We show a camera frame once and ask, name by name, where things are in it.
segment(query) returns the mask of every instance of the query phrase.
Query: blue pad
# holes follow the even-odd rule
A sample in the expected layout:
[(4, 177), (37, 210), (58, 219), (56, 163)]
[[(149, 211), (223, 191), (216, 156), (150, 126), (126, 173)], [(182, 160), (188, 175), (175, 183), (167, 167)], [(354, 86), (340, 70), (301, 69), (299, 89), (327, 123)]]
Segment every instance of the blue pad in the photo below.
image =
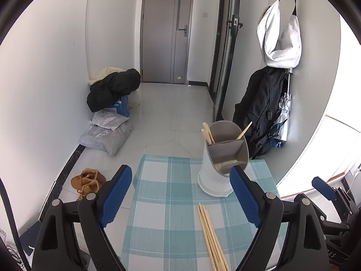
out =
[(103, 203), (99, 219), (99, 224), (102, 228), (105, 228), (108, 223), (113, 222), (131, 182), (132, 169), (127, 166)]
[(259, 216), (258, 202), (235, 167), (232, 167), (229, 177), (231, 186), (233, 187), (234, 193), (241, 204), (248, 222), (253, 223), (259, 228), (262, 225), (262, 219)]
[(335, 190), (318, 176), (312, 180), (312, 186), (329, 201), (336, 200)]

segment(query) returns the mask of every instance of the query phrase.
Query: blue box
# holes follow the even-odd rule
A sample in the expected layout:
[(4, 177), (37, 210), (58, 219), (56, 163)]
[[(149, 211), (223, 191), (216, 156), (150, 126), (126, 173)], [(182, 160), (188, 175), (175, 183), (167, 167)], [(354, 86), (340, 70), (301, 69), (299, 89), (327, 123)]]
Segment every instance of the blue box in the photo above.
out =
[(122, 96), (113, 105), (107, 107), (106, 110), (129, 117), (128, 96)]

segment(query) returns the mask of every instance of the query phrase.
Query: glass door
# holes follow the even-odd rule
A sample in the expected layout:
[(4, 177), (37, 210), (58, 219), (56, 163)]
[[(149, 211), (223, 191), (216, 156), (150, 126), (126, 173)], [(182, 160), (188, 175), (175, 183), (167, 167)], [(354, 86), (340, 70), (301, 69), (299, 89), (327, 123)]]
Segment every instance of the glass door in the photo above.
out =
[[(214, 96), (214, 106), (213, 106), (213, 120), (221, 120), (222, 117), (222, 108), (224, 103), (224, 98), (226, 96), (229, 75), (232, 67), (233, 53), (234, 47), (236, 43), (236, 37), (238, 34), (238, 30), (242, 27), (242, 24), (239, 22), (239, 3), (240, 0), (230, 0), (228, 20), (227, 20), (227, 33), (226, 33), (226, 41), (224, 45), (224, 53), (222, 59), (221, 72), (219, 75), (218, 83), (214, 82), (214, 74), (211, 76), (211, 84), (214, 89), (214, 85), (217, 85), (215, 96)], [(212, 71), (215, 70), (215, 60), (213, 61)]]

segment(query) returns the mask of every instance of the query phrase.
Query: door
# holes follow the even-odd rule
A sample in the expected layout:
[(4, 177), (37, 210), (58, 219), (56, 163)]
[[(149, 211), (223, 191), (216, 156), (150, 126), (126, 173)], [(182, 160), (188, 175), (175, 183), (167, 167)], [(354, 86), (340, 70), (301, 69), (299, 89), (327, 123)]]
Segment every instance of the door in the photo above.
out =
[(191, 6), (192, 0), (144, 0), (143, 82), (186, 82)]
[(222, 108), (227, 92), (229, 75), (231, 73), (236, 37), (238, 30), (243, 25), (239, 22), (240, 0), (229, 0), (229, 7), (225, 6), (225, 3), (227, 3), (227, 0), (220, 0), (220, 15), (218, 16), (217, 30), (219, 35), (216, 37), (215, 55), (209, 90), (211, 96), (213, 93), (213, 120), (215, 121), (223, 119)]

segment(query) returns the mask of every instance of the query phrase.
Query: metal screw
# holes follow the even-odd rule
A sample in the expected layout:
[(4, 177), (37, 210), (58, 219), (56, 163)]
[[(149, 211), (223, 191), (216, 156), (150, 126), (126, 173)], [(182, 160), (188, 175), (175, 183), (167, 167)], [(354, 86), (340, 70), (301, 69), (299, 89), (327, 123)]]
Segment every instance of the metal screw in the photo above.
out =
[(270, 200), (274, 200), (276, 198), (276, 195), (274, 193), (268, 192), (266, 193), (266, 197)]
[(302, 204), (304, 204), (305, 206), (308, 206), (309, 204), (311, 204), (309, 199), (303, 198), (302, 199)]
[(55, 199), (55, 200), (53, 200), (53, 201), (51, 202), (51, 204), (52, 204), (54, 207), (56, 207), (57, 205), (60, 204), (60, 200), (59, 200), (59, 199)]
[(87, 194), (87, 200), (91, 201), (91, 200), (94, 200), (96, 197), (96, 194), (95, 193), (89, 193)]

